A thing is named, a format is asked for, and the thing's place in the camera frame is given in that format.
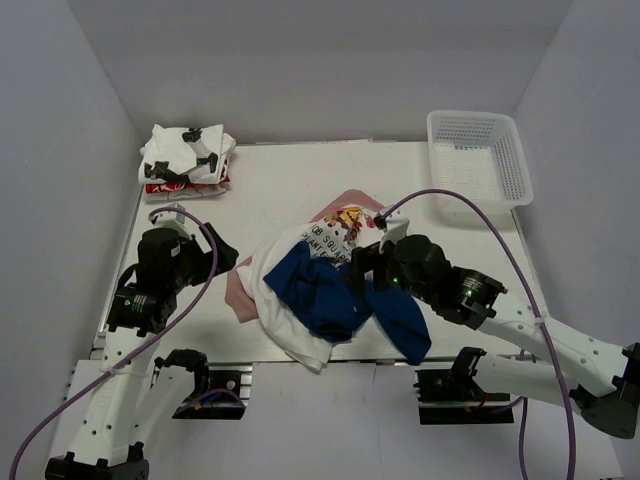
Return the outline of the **white printed t shirt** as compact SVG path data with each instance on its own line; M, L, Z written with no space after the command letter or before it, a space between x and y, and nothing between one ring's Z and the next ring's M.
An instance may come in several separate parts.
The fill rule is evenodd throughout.
M257 320L287 356L320 372L335 342L313 331L311 312L320 301L323 316L348 312L337 270L354 248L381 238L374 224L381 209L372 197L349 190L311 221L260 243L227 275L225 301L238 321Z

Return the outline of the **pink t shirt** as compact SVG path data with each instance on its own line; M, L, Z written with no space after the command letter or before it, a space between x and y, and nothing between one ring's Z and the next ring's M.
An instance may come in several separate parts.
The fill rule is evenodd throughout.
M311 219L311 221L319 221L329 213L349 204L359 205L373 211L378 211L383 207L380 202L367 195L365 192L357 189L350 189L344 191L331 203L325 206ZM251 263L252 257L249 256L227 274L225 302L234 311L236 318L240 323L245 323L258 318L258 312L256 310L254 300L245 292L238 274L239 269L248 267Z

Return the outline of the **blue t shirt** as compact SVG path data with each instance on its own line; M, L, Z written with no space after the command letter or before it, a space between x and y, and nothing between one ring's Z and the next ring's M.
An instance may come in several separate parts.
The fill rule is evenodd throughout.
M414 298L396 287L376 292L370 280L365 294L356 296L344 280L346 269L312 257L309 245L300 241L263 280L301 326L329 344L350 340L374 316L407 362L420 364L432 341Z

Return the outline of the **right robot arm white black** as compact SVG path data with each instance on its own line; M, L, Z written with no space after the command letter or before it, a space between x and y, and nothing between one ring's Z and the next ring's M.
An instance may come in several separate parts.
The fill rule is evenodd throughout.
M474 401L508 393L567 407L595 429L632 439L639 422L639 346L603 342L552 317L538 318L499 281L454 266L426 236L409 234L399 214L379 214L380 241L351 254L346 279L365 291L400 289L444 320L508 341L533 355L508 359L463 348L450 369L427 384L430 402Z

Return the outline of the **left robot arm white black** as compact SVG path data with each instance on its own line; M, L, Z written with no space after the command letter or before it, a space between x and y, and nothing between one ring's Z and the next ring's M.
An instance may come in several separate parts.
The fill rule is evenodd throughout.
M147 459L175 413L211 390L204 353L175 349L164 357L162 338L185 319L177 297L230 271L237 251L210 223L174 203L151 212L151 229L137 260L120 276L106 320L99 378L66 403L89 404L65 454L51 458L47 479L146 479Z

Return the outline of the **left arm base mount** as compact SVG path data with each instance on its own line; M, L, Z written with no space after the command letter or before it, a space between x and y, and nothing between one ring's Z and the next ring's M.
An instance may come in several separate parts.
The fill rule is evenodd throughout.
M155 379L171 367L187 372L190 393L173 412L173 419L240 420L250 396L250 366L214 366L206 355L192 349L174 349L154 359Z

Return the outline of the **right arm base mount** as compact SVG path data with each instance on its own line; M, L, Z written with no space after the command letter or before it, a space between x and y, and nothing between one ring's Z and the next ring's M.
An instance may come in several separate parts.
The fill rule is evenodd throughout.
M501 425L514 422L507 393L486 392L474 381L485 351L465 347L451 363L431 362L416 370L413 385L422 426Z

